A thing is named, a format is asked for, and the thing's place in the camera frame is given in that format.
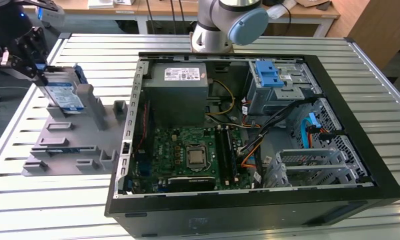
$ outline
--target power supply label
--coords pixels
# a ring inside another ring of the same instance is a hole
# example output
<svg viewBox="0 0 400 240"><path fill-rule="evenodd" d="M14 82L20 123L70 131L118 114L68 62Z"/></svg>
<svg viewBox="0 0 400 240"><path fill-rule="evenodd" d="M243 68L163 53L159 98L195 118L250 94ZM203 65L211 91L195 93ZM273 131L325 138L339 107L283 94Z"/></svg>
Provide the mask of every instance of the power supply label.
<svg viewBox="0 0 400 240"><path fill-rule="evenodd" d="M200 68L168 67L164 70L164 81L200 81Z"/></svg>

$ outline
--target slotted aluminum table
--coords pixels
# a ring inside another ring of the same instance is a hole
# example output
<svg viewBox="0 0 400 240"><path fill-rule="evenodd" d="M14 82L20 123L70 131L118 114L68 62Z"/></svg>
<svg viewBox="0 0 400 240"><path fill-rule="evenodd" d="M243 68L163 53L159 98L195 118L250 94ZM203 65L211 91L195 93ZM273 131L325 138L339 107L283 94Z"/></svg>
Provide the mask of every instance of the slotted aluminum table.
<svg viewBox="0 0 400 240"><path fill-rule="evenodd" d="M104 104L131 98L139 52L188 52L188 36L72 34L58 40L50 64L79 63ZM318 55L400 184L400 94L355 43L342 38L263 37L238 53ZM20 173L48 117L32 86L0 139L0 239L130 239L104 217L111 175ZM327 227L190 236L183 239L398 239L400 201Z"/></svg>

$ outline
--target blue latch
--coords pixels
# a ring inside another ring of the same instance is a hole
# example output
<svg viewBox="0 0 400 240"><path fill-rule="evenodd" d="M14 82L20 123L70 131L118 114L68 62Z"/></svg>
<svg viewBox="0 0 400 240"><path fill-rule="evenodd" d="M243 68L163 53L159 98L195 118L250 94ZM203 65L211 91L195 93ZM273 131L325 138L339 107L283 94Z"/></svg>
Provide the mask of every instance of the blue latch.
<svg viewBox="0 0 400 240"><path fill-rule="evenodd" d="M263 87L283 87L286 83L281 80L279 70L273 61L257 61L257 71Z"/></svg>

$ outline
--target desk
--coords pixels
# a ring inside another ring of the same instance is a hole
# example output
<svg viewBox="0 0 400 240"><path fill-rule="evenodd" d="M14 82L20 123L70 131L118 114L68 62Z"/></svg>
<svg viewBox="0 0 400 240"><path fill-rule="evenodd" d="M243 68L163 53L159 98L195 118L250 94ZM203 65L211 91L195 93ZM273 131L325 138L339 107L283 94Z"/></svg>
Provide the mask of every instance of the desk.
<svg viewBox="0 0 400 240"><path fill-rule="evenodd" d="M136 0L134 5L115 4L114 8L100 8L100 9L88 9L88 0L54 0L54 1L64 9L67 19L138 20L136 12L139 9L140 0ZM28 14L34 14L36 12L34 6L24 6L24 9Z"/></svg>
<svg viewBox="0 0 400 240"><path fill-rule="evenodd" d="M198 2L183 0L186 21L198 21ZM148 34L147 22L150 19L148 6L146 0L136 0L134 5L115 5L115 8L88 9L88 0L55 0L66 11L66 17L70 19L84 20L136 20L139 34ZM150 0L152 19L158 21L172 21L171 0ZM179 1L174 0L176 20L182 20L182 8ZM35 8L26 6L28 13L35 12ZM291 9L294 24L318 24L319 27L314 33L315 37L326 37L333 22L341 17L339 12L331 6L327 11L318 10L315 7L303 7L297 5ZM270 19L270 23L289 23L290 15L286 14L277 20Z"/></svg>
<svg viewBox="0 0 400 240"><path fill-rule="evenodd" d="M148 6L147 0L138 0L138 12L136 19L138 21L143 21L144 23L139 23L140 27L139 33L147 33L147 21L150 19L148 14ZM152 19L158 21L172 21L172 8L171 8L171 0L150 0L151 14ZM194 0L183 0L182 8L184 11L186 21L198 21L198 9L199 4L198 1ZM176 20L182 21L182 8L178 0L174 0L174 9ZM293 24L318 24L319 27L314 33L314 37L326 37L329 30L331 28L333 22L335 19L341 17L339 12L331 6L327 11L318 10L317 7L303 7L298 4L291 10L293 15ZM287 24L290 22L290 14L285 14L279 19L273 20L270 18L270 23L281 23Z"/></svg>
<svg viewBox="0 0 400 240"><path fill-rule="evenodd" d="M106 105L130 100L139 52L188 52L187 35L72 34L48 62L84 68ZM318 55L355 117L400 184L400 93L355 43L343 38L262 37L237 53ZM22 175L47 122L48 100L35 86L0 138L0 239L132 240L104 217L111 175ZM184 240L400 240L400 201L369 209L333 226L187 236Z"/></svg>

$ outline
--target green motherboard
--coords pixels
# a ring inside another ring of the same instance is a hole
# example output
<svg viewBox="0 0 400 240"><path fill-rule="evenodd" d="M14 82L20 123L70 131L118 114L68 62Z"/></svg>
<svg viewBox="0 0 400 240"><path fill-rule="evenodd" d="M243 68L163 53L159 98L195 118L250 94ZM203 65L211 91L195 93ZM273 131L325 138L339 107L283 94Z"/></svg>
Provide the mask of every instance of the green motherboard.
<svg viewBox="0 0 400 240"><path fill-rule="evenodd" d="M154 155L151 162L150 191L162 192L155 187L158 181L174 177L214 177L215 190L250 188L249 172L238 172L231 183L222 181L223 167L218 154L217 129L203 127L158 128L154 134ZM242 146L242 133L238 128L230 129L230 144L233 149Z"/></svg>

